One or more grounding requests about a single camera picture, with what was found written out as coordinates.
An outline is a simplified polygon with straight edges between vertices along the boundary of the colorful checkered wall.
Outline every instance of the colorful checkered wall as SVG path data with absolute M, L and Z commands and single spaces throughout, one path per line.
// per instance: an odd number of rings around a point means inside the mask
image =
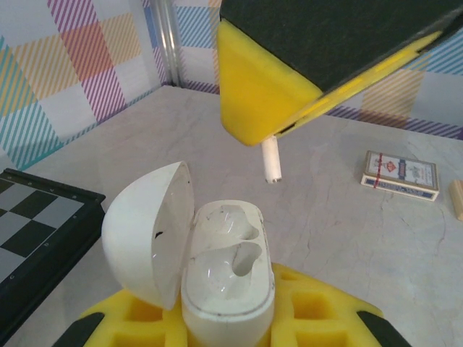
M 174 0 L 187 86 L 218 93 L 216 29 L 221 0 Z M 463 31 L 329 112 L 463 140 Z
M 148 0 L 0 1 L 0 170 L 26 169 L 166 81 Z

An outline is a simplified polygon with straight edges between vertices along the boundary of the wooden block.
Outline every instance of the wooden block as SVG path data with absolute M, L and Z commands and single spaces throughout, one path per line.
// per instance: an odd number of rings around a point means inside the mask
M 454 180 L 450 183 L 451 200 L 454 203 L 456 218 L 463 221 L 463 181 Z

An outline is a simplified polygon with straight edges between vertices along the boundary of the open earbud case lid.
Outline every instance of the open earbud case lid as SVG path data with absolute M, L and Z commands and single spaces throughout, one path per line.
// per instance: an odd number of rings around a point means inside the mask
M 150 172 L 111 203 L 101 238 L 116 279 L 136 297 L 172 309 L 195 214 L 185 162 Z

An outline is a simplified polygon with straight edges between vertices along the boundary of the white marble surface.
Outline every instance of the white marble surface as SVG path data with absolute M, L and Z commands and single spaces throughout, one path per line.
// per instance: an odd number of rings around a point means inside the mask
M 262 210 L 274 262 L 380 307 L 413 346 L 463 346 L 463 223 L 447 190 L 463 178 L 463 142 L 322 116 L 280 150 L 284 179 L 268 185 L 260 149 L 222 129 L 218 96 L 164 87 L 29 172 L 104 193 L 107 207 L 138 177 L 185 160 L 196 207 L 238 199 Z M 437 163 L 441 195 L 361 186 L 367 150 Z M 7 347 L 49 347 L 118 289 L 98 242 Z

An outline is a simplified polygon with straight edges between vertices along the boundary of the chessboard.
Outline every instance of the chessboard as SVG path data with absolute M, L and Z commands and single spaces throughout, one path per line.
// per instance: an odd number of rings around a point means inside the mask
M 0 173 L 0 346 L 101 235 L 104 196 Z

